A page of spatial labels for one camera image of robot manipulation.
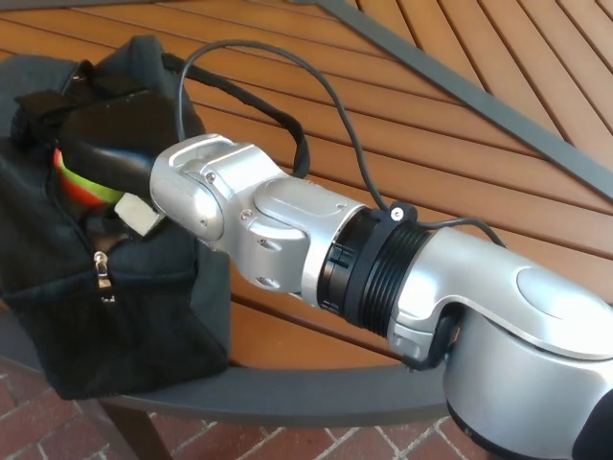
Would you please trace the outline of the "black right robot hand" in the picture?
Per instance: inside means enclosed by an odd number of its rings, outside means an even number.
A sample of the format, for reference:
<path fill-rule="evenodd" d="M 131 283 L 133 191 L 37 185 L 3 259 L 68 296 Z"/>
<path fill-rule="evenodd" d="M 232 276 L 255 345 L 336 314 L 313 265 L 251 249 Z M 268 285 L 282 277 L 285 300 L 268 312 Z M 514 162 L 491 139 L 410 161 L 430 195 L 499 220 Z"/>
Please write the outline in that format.
<path fill-rule="evenodd" d="M 107 206 L 140 237 L 163 217 L 149 180 L 157 156 L 176 141 L 174 102 L 143 90 L 96 100 L 53 90 L 16 98 L 11 139 L 50 150 L 68 197 L 85 208 Z"/>

